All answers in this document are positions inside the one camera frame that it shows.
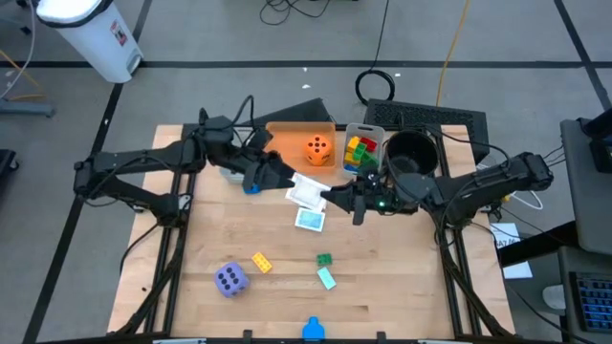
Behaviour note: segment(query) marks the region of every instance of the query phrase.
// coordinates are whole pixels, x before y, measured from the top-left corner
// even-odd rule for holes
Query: small white card
[[[295,226],[310,229],[316,232],[323,231],[323,223],[325,222],[325,213],[313,211],[301,207],[297,211],[295,217]]]
[[[299,173],[295,173],[291,180],[295,183],[295,186],[287,190],[285,195],[287,200],[314,211],[323,211],[327,201],[321,198],[320,194],[321,191],[331,190],[331,187],[302,176]]]
[[[497,248],[502,248],[520,241],[520,238],[516,238],[518,236],[518,230],[516,230],[515,224],[491,224],[491,231],[495,236]],[[534,276],[532,275],[532,270],[528,262],[518,263],[504,268],[504,278],[506,279],[532,277]]]

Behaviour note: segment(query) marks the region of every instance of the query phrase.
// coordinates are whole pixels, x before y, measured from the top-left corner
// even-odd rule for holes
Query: green lego brick
[[[355,152],[353,152],[353,160],[360,161],[363,153],[365,153],[365,149],[367,149],[365,143],[358,144]]]
[[[378,166],[379,165],[379,161],[373,157],[372,154],[365,152],[363,153],[363,156],[361,156],[361,166]]]
[[[332,265],[332,255],[330,253],[323,253],[317,255],[317,264],[320,267],[326,265]]]

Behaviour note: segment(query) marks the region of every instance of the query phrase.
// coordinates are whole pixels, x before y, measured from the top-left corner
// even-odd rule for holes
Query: wooden table
[[[181,130],[159,126],[153,146],[179,140]],[[468,138],[464,126],[443,130]],[[345,133],[337,135],[337,142],[344,142]],[[451,175],[474,170],[468,144],[445,138],[445,147]],[[318,179],[328,185],[346,183],[339,172]],[[148,173],[143,185],[165,193],[171,180],[170,172]],[[226,182],[217,167],[207,166],[199,174],[173,336],[241,337],[243,330],[251,329],[255,337],[299,338],[308,318],[316,315],[328,338],[370,339],[376,331],[392,339],[453,338],[433,222],[423,210],[389,217],[370,211],[362,226],[352,226],[352,215],[328,204],[323,232],[316,233],[294,227],[297,206],[285,200],[285,192],[245,195],[240,186]],[[474,221],[489,225],[484,215]],[[136,215],[131,241],[154,223],[150,214]],[[151,235],[127,258],[109,331],[123,325],[150,290],[161,233]],[[464,239],[476,293],[513,332],[492,236],[474,226],[464,230]],[[251,261],[257,251],[273,264],[267,274]],[[332,290],[326,290],[317,276],[316,256],[325,252],[334,259],[330,271],[338,285]],[[213,282],[214,272],[230,261],[238,262],[251,278],[249,289],[234,299],[225,298]],[[464,333],[469,333],[465,299],[458,288],[457,294]],[[164,317],[165,295],[160,305],[156,329]]]

